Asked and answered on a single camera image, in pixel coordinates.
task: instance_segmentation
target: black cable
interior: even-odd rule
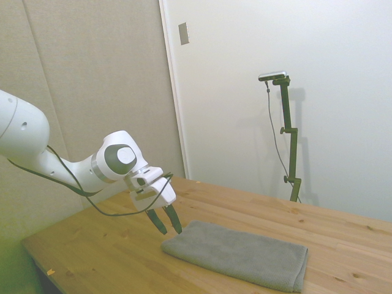
[[[139,214],[139,213],[144,213],[145,211],[147,211],[150,207],[153,206],[153,204],[158,200],[158,198],[160,197],[160,195],[162,194],[162,192],[165,190],[167,184],[170,182],[170,180],[173,177],[172,173],[169,173],[167,175],[165,175],[165,177],[167,177],[167,182],[164,184],[164,187],[162,188],[162,190],[160,190],[160,192],[158,193],[157,197],[155,197],[155,199],[143,210],[137,211],[135,213],[116,213],[116,214],[108,214],[103,212],[102,210],[100,210],[90,199],[90,196],[86,195],[86,192],[83,190],[81,184],[79,183],[79,180],[76,178],[76,176],[69,170],[69,168],[66,166],[66,164],[64,163],[64,161],[62,161],[61,157],[59,156],[59,154],[57,154],[57,152],[51,147],[51,146],[47,146],[52,152],[53,154],[58,158],[58,160],[60,161],[61,165],[67,170],[67,172],[69,172],[69,174],[71,175],[71,177],[73,177],[73,179],[75,180],[75,182],[78,184],[79,189],[82,191],[82,196],[86,197],[86,199],[88,200],[88,202],[90,202],[90,204],[96,209],[98,210],[100,213],[102,213],[105,216],[131,216],[134,214]]]
[[[267,95],[268,95],[268,114],[269,114],[269,121],[271,122],[272,133],[273,133],[273,135],[274,135],[275,149],[276,149],[276,152],[277,152],[277,156],[279,157],[279,160],[280,160],[280,162],[281,162],[281,164],[282,164],[282,166],[283,166],[283,169],[284,169],[284,171],[285,171],[285,173],[286,173],[286,177],[288,177],[288,173],[287,173],[286,166],[284,165],[283,160],[282,160],[282,158],[281,158],[281,154],[280,154],[280,152],[279,152],[279,149],[277,148],[276,135],[275,135],[275,128],[274,128],[274,123],[272,122],[272,117],[271,117],[271,106],[270,106],[270,104],[271,104],[271,103],[270,103],[270,92],[271,92],[271,90],[270,90],[270,88],[268,87],[268,81],[265,81],[265,85],[267,86]]]

